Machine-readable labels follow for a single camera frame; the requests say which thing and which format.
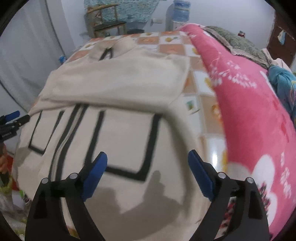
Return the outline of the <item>blue patterned quilt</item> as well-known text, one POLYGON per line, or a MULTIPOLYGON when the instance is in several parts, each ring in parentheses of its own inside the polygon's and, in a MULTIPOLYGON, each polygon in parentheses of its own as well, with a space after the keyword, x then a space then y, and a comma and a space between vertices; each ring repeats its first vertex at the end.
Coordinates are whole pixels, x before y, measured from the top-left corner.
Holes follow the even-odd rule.
POLYGON ((270 66, 268 79, 295 125, 295 75, 280 66, 270 66))

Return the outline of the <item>blue water dispenser bottle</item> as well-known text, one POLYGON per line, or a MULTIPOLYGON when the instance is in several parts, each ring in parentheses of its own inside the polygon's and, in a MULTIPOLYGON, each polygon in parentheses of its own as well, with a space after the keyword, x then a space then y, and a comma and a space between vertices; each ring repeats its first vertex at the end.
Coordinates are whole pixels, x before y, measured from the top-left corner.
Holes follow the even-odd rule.
POLYGON ((174 1, 173 20, 187 22, 190 17, 191 3, 189 1, 174 1))

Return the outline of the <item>checkered ginkgo pattern bed sheet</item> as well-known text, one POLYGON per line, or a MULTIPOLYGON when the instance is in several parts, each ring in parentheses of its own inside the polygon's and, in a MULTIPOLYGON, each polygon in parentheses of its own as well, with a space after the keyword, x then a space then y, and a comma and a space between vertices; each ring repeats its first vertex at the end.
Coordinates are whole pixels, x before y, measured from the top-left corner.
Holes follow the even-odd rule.
POLYGON ((186 56, 190 70, 184 85, 183 99, 188 111, 191 133, 196 137, 198 152, 217 171, 227 172, 227 148, 222 118, 209 75, 201 54, 186 33, 180 31, 152 32, 129 36, 144 49, 157 53, 186 56))

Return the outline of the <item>small blue white package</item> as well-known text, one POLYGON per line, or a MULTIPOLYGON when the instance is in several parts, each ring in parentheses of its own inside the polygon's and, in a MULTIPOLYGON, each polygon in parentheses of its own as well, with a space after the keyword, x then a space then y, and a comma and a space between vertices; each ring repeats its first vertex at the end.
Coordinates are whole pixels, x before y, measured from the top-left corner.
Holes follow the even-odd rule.
POLYGON ((60 62, 61 64, 63 64, 65 61, 66 61, 66 56, 60 56, 60 57, 59 57, 59 62, 60 62))

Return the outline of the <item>white curtain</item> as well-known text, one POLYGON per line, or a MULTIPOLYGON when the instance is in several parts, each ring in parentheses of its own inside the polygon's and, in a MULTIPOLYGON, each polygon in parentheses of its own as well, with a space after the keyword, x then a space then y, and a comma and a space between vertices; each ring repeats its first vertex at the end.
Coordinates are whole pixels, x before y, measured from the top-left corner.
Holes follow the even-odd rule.
POLYGON ((47 1, 28 1, 1 35, 1 115, 28 113, 63 50, 47 1))

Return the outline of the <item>grey knitted blanket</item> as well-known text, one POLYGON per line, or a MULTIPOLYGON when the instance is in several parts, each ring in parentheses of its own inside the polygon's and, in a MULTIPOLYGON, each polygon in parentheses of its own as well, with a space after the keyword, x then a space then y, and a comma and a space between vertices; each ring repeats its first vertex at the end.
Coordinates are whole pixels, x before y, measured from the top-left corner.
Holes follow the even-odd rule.
POLYGON ((270 67, 270 61, 267 59, 264 52, 245 37, 240 37, 226 29, 216 26, 206 26, 202 29, 212 35, 233 55, 247 58, 265 69, 270 67))

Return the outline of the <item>blue cloth hanging on door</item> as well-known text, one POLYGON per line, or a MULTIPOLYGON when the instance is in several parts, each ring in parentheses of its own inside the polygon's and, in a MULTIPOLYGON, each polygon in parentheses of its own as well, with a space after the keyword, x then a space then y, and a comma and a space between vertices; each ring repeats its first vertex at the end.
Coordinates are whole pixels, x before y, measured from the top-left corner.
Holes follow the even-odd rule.
POLYGON ((286 32, 285 30, 281 30, 280 33, 278 34, 277 38, 278 41, 280 42, 280 44, 283 46, 285 44, 285 36, 286 36, 286 32))

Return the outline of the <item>pink floral blanket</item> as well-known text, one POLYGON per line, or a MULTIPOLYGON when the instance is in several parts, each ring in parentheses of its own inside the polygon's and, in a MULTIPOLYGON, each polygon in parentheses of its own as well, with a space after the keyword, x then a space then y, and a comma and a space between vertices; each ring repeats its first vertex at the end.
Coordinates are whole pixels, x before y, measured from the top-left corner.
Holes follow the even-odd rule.
POLYGON ((204 27, 180 27, 200 53, 215 91, 227 143, 228 173, 252 177, 265 204, 272 240, 295 220, 295 127, 267 78, 267 70, 233 55, 204 27))

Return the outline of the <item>beige zip hoodie black stripes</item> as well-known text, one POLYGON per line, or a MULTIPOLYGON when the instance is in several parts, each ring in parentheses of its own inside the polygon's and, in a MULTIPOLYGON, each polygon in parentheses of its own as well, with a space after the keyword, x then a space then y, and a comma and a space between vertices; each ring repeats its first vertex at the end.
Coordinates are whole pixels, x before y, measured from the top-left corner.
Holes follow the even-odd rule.
POLYGON ((190 59, 100 40, 53 71, 21 131, 13 175, 28 197, 40 181, 107 168, 86 207, 106 240, 189 240, 207 201, 191 173, 198 150, 183 90, 190 59))

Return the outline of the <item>brown wooden door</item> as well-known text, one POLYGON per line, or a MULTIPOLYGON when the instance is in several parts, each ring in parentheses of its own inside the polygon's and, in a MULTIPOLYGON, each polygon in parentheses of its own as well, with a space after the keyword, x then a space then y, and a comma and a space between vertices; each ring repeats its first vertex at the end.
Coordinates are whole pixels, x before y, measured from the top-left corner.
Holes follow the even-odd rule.
POLYGON ((295 58, 295 36, 283 17, 275 13, 273 30, 267 45, 267 50, 273 59, 282 59, 291 66, 295 58))

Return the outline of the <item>wooden chair black seat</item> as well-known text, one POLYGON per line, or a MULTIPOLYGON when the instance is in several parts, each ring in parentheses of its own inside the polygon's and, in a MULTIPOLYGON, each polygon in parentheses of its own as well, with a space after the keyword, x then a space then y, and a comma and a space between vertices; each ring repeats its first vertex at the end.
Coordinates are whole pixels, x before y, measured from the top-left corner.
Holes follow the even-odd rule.
POLYGON ((120 34, 120 29, 122 33, 127 33, 126 21, 120 20, 117 13, 117 7, 119 4, 102 4, 89 6, 84 15, 86 27, 88 33, 92 38, 99 38, 102 35, 105 35, 108 30, 113 28, 117 29, 117 33, 120 34), (103 10, 113 9, 114 10, 114 19, 105 20, 103 17, 103 10))

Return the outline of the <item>teal patterned hanging cloth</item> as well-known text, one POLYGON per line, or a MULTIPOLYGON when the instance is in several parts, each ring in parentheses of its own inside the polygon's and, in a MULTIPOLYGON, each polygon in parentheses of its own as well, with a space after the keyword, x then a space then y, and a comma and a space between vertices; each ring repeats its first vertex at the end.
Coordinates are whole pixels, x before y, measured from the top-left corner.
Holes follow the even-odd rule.
POLYGON ((88 11, 91 8, 108 4, 118 4, 116 12, 119 20, 146 23, 151 18, 159 1, 85 0, 84 8, 85 11, 88 11))

